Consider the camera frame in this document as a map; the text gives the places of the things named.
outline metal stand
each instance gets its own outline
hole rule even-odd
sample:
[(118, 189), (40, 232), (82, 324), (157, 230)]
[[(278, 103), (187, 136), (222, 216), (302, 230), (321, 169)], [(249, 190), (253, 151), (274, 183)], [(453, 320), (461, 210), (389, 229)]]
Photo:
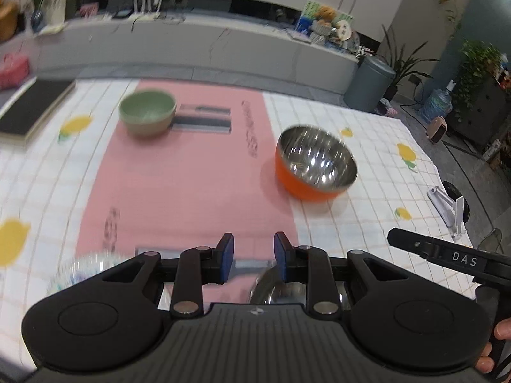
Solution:
[(428, 197), (440, 213), (447, 227), (454, 229), (452, 234), (453, 240), (459, 239), (463, 234), (463, 196), (454, 201), (440, 187), (435, 186), (428, 190)]

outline finger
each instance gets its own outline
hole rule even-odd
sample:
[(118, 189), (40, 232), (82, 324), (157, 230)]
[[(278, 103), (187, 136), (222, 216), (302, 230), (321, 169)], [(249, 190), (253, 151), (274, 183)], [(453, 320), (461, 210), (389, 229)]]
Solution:
[(492, 344), (490, 342), (487, 342), (486, 345), (484, 346), (482, 353), (481, 353), (481, 357), (487, 357), (491, 351), (492, 351)]
[(480, 357), (476, 363), (476, 369), (484, 374), (490, 373), (494, 366), (494, 361), (489, 357)]
[(498, 340), (511, 339), (511, 318), (503, 319), (495, 327), (495, 337)]

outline yellow lemon print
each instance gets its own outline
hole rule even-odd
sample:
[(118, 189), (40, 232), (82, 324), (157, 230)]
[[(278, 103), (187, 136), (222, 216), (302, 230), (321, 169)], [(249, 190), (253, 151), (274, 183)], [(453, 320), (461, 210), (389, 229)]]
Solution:
[(413, 162), (417, 159), (417, 156), (413, 152), (413, 150), (406, 146), (405, 144), (398, 144), (399, 155), (408, 166), (410, 170), (413, 170), (416, 167), (416, 164)]
[(351, 138), (353, 136), (353, 131), (351, 130), (351, 128), (344, 128), (342, 131), (341, 131), (341, 135), (343, 137), (348, 137), (348, 138)]
[(69, 121), (66, 121), (60, 128), (59, 141), (66, 139), (72, 134), (77, 134), (80, 131), (83, 131), (89, 126), (92, 120), (92, 117), (89, 115), (80, 115), (70, 119)]
[(394, 214), (397, 218), (403, 219), (403, 220), (412, 220), (412, 215), (408, 210), (406, 210), (404, 207), (398, 207)]
[(30, 223), (18, 219), (7, 219), (0, 226), (0, 267), (5, 267), (18, 257), (30, 230)]

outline cabinet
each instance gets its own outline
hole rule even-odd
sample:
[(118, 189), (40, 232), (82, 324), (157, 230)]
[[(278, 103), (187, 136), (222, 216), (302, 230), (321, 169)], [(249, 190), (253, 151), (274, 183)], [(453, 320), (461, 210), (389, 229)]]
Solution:
[(447, 118), (449, 130), (468, 138), (479, 146), (489, 143), (509, 112), (511, 103), (506, 101), (505, 93), (495, 79), (488, 79), (470, 111), (462, 122), (451, 112)]

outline gray trash can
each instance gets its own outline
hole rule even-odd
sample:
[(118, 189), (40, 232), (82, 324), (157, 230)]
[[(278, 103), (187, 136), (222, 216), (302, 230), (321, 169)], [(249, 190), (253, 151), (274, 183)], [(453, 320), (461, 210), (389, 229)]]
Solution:
[(344, 94), (351, 109), (372, 112), (394, 79), (395, 72), (375, 56), (366, 56)]

